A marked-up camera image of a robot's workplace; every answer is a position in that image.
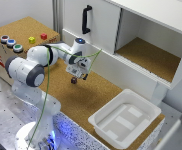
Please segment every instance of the brown box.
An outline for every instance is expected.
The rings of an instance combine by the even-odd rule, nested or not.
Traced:
[[[42,33],[47,34],[46,40],[41,39]],[[13,49],[7,48],[7,45],[1,44],[0,42],[0,77],[11,85],[13,84],[13,80],[9,78],[4,68],[5,62],[10,56],[26,58],[26,54],[31,47],[60,41],[60,35],[57,32],[31,17],[26,17],[0,27],[0,38],[3,35],[8,35],[10,39],[16,40],[17,44],[23,46],[22,53],[14,53]],[[30,44],[28,40],[29,37],[34,37],[36,42]]]

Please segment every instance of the cabinet door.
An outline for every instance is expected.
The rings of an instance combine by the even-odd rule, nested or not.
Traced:
[[[87,12],[87,28],[91,32],[82,34],[83,9]],[[65,0],[64,29],[84,38],[88,43],[113,54],[120,17],[120,8],[104,0]]]

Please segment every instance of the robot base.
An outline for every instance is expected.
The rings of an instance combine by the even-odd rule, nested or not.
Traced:
[[[15,137],[16,150],[27,150],[28,144],[25,140],[25,137],[28,135],[28,133],[30,132],[30,130],[33,128],[34,125],[35,125],[35,122],[28,123],[17,132]],[[35,149],[29,147],[28,150],[37,150],[37,149],[39,150],[38,147]]]

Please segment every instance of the door handle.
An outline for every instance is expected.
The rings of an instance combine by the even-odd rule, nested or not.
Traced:
[[[89,10],[92,10],[92,7],[87,5],[87,8],[84,8],[83,10],[83,21],[82,21],[82,31],[83,34],[89,33],[91,30],[87,28],[87,12]]]

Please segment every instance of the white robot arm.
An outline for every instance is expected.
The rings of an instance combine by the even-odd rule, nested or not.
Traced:
[[[72,47],[69,47],[63,42],[47,44],[30,48],[26,59],[10,57],[6,61],[5,69],[14,80],[14,84],[12,85],[13,93],[19,99],[37,106],[40,111],[42,110],[46,94],[37,87],[44,80],[44,67],[48,66],[48,51],[49,65],[55,64],[58,58],[62,58],[68,65],[66,71],[77,78],[83,78],[85,80],[91,66],[91,60],[83,57],[85,56],[86,48],[85,41],[81,38],[75,39]],[[32,149],[40,149],[38,143],[46,141],[43,139],[46,139],[46,136],[53,131],[52,116],[60,111],[60,107],[61,105],[58,100],[50,95],[47,96],[45,112],[32,140]],[[34,130],[35,126],[28,133],[25,139],[26,141],[30,140]]]

